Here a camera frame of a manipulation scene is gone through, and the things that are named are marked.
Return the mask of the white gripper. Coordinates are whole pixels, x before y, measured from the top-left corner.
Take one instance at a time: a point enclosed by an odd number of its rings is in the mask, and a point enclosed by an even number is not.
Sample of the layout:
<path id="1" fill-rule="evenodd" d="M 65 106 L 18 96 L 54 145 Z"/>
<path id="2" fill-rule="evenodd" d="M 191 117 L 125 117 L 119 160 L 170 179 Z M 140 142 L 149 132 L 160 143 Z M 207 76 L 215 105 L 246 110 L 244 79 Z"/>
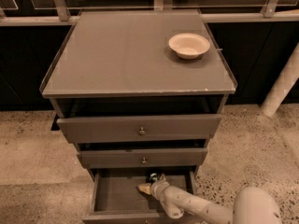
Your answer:
<path id="1" fill-rule="evenodd" d="M 168 188 L 170 184 L 166 181 L 165 174 L 161 174 L 159 180 L 151 183 L 144 183 L 138 186 L 138 189 L 148 195 L 152 195 L 156 200 L 159 200 L 163 195 L 163 192 Z"/>

